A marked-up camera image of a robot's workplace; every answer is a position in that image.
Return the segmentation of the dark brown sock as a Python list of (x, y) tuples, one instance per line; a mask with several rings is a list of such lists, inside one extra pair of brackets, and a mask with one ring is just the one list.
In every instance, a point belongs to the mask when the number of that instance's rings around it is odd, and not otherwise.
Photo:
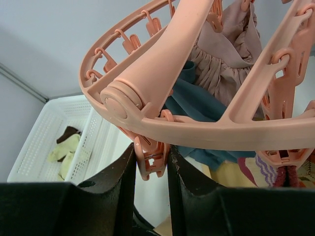
[(62, 143), (63, 141), (65, 141), (67, 138), (69, 138), (70, 136), (74, 135), (74, 134), (79, 134), (81, 135), (81, 131), (78, 130), (75, 127), (72, 126), (67, 126), (64, 133), (56, 140), (56, 144)]

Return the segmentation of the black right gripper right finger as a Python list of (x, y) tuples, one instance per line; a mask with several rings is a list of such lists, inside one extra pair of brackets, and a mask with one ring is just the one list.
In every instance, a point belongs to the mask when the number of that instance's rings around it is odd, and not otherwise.
[(170, 148), (168, 188), (175, 236), (312, 236), (315, 192), (225, 187)]

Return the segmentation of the beige purple striped sock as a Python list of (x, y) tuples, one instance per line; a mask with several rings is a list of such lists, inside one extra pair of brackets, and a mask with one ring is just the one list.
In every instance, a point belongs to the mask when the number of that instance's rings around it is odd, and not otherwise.
[(305, 187), (298, 178), (296, 166), (274, 168), (258, 155), (253, 158), (239, 158), (241, 172), (257, 187)]

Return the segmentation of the pale yellow sock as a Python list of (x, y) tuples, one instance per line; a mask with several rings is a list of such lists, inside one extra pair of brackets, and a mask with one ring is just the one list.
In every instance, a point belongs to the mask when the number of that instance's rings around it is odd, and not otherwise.
[(57, 176), (57, 180), (58, 181), (64, 181), (65, 180), (65, 178), (67, 176), (67, 173), (68, 173), (68, 171), (70, 169), (72, 160), (74, 158), (74, 155), (75, 155), (74, 152), (69, 152), (64, 157), (64, 159), (62, 160), (61, 167), (60, 167), (60, 170), (59, 170), (58, 176)]
[(78, 147), (80, 137), (79, 134), (73, 134), (64, 141), (58, 143), (48, 155), (47, 160), (49, 162), (60, 161), (64, 159), (69, 152), (74, 153)]

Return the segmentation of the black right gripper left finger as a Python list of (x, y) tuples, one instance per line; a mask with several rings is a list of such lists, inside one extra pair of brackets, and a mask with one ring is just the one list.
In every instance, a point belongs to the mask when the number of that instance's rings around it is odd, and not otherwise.
[(0, 186), (3, 236), (129, 236), (132, 234), (135, 152), (79, 185), (17, 182)]

